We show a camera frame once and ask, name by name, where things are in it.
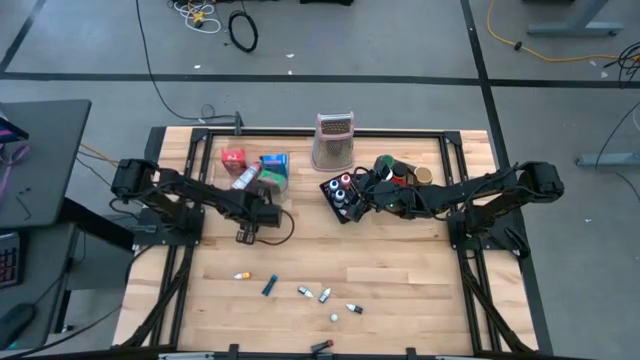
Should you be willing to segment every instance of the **bottle cap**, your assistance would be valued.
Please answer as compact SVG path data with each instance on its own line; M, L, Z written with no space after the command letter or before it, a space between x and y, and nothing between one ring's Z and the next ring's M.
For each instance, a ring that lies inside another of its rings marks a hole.
M344 196L345 196L344 190L336 191L336 201L344 200Z
M421 185L429 185L433 180L433 175L431 174L431 170L425 167L416 168L413 173L416 175L416 180Z
M338 183L338 180L331 180L329 182L329 190L336 191L338 190L339 187L340 187L340 184Z
M405 177L407 175L407 165L401 163L401 162L396 162L393 165L393 176L395 177Z

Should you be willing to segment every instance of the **keyboard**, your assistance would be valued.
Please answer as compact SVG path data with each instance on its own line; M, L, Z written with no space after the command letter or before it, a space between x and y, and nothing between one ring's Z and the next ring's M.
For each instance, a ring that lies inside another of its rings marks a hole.
M25 245L18 233L0 235L0 289L22 282Z

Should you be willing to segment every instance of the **white cable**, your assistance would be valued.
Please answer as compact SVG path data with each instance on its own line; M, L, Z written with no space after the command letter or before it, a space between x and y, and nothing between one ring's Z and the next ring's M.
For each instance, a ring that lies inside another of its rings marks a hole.
M199 5L202 5L202 3L200 4L193 4L194 7L196 7L198 9L198 12L202 12L204 15L210 15L213 14L213 12L215 11L213 5L204 5L202 7L198 7ZM188 27L191 30L197 31L197 32L201 32L203 34L216 34L220 31L220 29L222 29L222 25L220 24L220 22L216 19L207 19L207 18L203 18L201 20L202 23L205 22L214 22L216 24L218 24L218 28L216 30L213 31L207 31L207 30L202 30L202 29L198 29L195 26L192 26L189 24L189 20L193 20L194 16L191 12L189 12L189 6L188 5L183 5L181 7L178 7L177 3L173 4L173 8L175 10L177 10L180 15L182 15L182 17L184 18L184 24L186 27Z

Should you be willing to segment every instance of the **blue box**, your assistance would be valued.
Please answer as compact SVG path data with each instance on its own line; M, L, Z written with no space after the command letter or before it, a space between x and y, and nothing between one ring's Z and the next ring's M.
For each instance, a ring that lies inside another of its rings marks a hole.
M289 156L287 154L262 155L262 168L289 179Z

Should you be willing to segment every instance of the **table leg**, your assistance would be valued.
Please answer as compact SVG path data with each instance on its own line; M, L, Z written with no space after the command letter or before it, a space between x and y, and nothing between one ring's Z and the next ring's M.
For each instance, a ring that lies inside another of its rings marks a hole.
M82 230L133 253L134 234L94 213L77 202L64 198L58 223L75 222Z
M527 33L542 36L616 35L624 26L615 22L595 22L598 12L609 0L591 0L585 10L565 23L531 24Z

